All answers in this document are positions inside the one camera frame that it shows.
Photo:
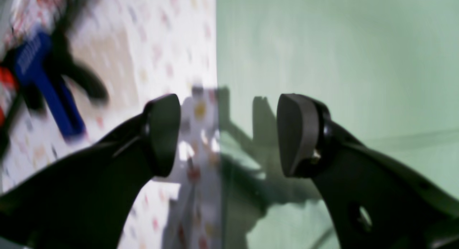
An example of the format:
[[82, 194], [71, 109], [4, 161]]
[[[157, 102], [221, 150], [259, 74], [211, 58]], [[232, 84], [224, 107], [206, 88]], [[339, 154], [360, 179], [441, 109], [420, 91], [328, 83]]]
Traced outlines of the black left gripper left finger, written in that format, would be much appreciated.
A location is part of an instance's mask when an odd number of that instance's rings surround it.
[[141, 114], [1, 196], [1, 237], [33, 249], [115, 249], [140, 190], [174, 165], [181, 105], [149, 101]]

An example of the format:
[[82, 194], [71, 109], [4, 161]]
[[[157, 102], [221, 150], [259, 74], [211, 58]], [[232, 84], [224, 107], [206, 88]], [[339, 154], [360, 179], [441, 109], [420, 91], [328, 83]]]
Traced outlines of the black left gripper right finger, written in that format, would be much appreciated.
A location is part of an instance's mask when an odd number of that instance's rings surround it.
[[281, 94], [276, 113], [284, 175], [319, 190], [343, 249], [457, 249], [458, 200], [368, 148], [325, 104]]

